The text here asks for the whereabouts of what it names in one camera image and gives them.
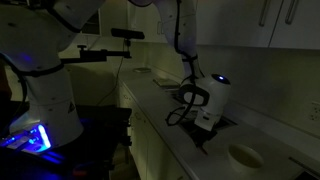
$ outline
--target white robot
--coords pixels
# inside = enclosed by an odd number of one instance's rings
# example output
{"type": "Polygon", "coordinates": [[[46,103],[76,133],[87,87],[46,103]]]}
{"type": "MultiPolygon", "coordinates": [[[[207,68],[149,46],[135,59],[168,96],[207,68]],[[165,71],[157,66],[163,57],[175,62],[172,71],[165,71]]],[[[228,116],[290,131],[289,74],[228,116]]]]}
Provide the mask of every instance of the white robot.
{"type": "MultiPolygon", "coordinates": [[[[129,1],[157,7],[167,41],[181,54],[189,77],[181,85],[185,112],[197,107],[195,124],[211,131],[227,102],[230,82],[219,75],[204,77],[200,71],[192,0],[129,1]]],[[[26,145],[23,151],[32,154],[63,146],[83,132],[58,52],[68,47],[105,0],[43,2],[47,9],[0,4],[0,54],[24,77],[30,102],[29,111],[11,124],[12,135],[1,143],[12,149],[26,145]]]]}

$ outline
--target white bowl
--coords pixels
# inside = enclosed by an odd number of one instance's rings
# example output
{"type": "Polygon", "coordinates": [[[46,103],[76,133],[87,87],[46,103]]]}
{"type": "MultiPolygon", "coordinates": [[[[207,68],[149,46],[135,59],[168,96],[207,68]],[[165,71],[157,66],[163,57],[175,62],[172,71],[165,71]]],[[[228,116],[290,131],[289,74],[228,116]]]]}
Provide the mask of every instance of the white bowl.
{"type": "Polygon", "coordinates": [[[256,172],[264,164],[258,152],[242,144],[229,145],[228,157],[233,169],[239,173],[256,172]]]}

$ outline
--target cable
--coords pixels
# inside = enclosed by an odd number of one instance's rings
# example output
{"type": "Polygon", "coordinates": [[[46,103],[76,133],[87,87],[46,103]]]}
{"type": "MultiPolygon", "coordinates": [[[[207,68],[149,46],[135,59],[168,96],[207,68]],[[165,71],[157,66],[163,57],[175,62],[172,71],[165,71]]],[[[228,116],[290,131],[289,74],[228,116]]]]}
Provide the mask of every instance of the cable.
{"type": "MultiPolygon", "coordinates": [[[[123,44],[122,44],[122,51],[124,51],[124,45],[125,45],[125,40],[123,41],[123,44]]],[[[120,65],[118,67],[118,70],[117,70],[117,75],[116,75],[116,84],[114,85],[114,87],[111,89],[111,91],[109,93],[107,93],[97,104],[96,106],[99,106],[106,98],[108,98],[118,87],[118,80],[119,80],[119,74],[120,74],[120,69],[122,67],[122,63],[123,63],[123,56],[121,58],[121,61],[120,61],[120,65]]]]}
{"type": "Polygon", "coordinates": [[[195,93],[195,89],[196,89],[196,82],[195,82],[195,79],[197,78],[195,76],[195,70],[194,70],[194,66],[193,66],[193,61],[191,59],[193,59],[188,53],[182,51],[179,49],[179,23],[180,23],[180,3],[182,1],[181,0],[177,0],[177,21],[176,21],[176,27],[175,27],[175,37],[174,37],[174,48],[176,50],[176,52],[178,54],[182,54],[184,55],[187,60],[189,60],[189,64],[190,64],[190,68],[191,68],[191,76],[189,76],[189,79],[190,79],[190,82],[192,83],[192,96],[191,96],[191,101],[188,103],[188,106],[187,108],[185,109],[185,111],[183,112],[183,114],[180,116],[179,120],[176,121],[175,123],[170,123],[169,120],[171,118],[171,116],[173,114],[175,114],[175,111],[178,110],[174,110],[173,112],[169,113],[169,115],[167,116],[167,118],[165,119],[166,122],[167,122],[167,125],[168,126],[174,126],[174,125],[177,125],[179,124],[183,119],[185,119],[186,115],[190,112],[193,104],[194,104],[194,101],[195,101],[195,98],[196,98],[196,93],[195,93]]]}

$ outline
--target white cabinet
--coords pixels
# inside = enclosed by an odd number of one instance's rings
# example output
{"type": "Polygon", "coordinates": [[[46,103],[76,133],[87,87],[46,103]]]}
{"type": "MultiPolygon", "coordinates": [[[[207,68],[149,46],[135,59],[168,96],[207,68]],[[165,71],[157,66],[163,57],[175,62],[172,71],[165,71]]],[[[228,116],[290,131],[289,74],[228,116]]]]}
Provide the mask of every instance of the white cabinet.
{"type": "Polygon", "coordinates": [[[132,145],[129,148],[140,178],[144,180],[147,176],[148,157],[148,138],[144,128],[145,118],[139,111],[139,108],[136,107],[128,90],[122,84],[119,85],[118,93],[120,107],[132,109],[130,117],[131,127],[128,128],[128,135],[131,136],[132,145]]]}
{"type": "Polygon", "coordinates": [[[145,129],[149,138],[147,180],[189,179],[150,122],[146,121],[145,129]]]}
{"type": "Polygon", "coordinates": [[[320,1],[209,0],[197,8],[197,44],[320,49],[320,1]]]}
{"type": "Polygon", "coordinates": [[[270,47],[320,49],[319,7],[319,0],[284,0],[270,47]]]}
{"type": "Polygon", "coordinates": [[[119,82],[120,107],[131,108],[131,154],[141,180],[187,180],[189,176],[169,150],[167,144],[144,115],[126,87],[119,82]]]}
{"type": "Polygon", "coordinates": [[[280,0],[199,0],[197,44],[268,47],[280,7],[280,0]]]}
{"type": "Polygon", "coordinates": [[[166,43],[162,32],[161,18],[157,8],[151,4],[147,7],[138,7],[127,3],[128,29],[142,31],[145,35],[143,42],[166,43]]]}

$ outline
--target white countertop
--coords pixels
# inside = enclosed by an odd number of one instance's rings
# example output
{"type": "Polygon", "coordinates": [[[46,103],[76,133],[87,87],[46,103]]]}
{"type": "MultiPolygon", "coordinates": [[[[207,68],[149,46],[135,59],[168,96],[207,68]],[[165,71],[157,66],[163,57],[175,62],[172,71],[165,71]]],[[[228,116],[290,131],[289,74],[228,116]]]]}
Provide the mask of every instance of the white countertop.
{"type": "Polygon", "coordinates": [[[218,131],[212,140],[205,143],[208,155],[204,155],[179,126],[167,126],[165,118],[179,105],[152,82],[156,77],[153,73],[132,71],[139,65],[126,64],[120,80],[192,179],[294,179],[303,168],[290,161],[290,156],[319,171],[319,162],[239,119],[231,119],[238,125],[218,131]],[[227,147],[231,143],[244,144],[259,152],[264,158],[263,168],[251,175],[235,172],[227,155],[227,147]]]}

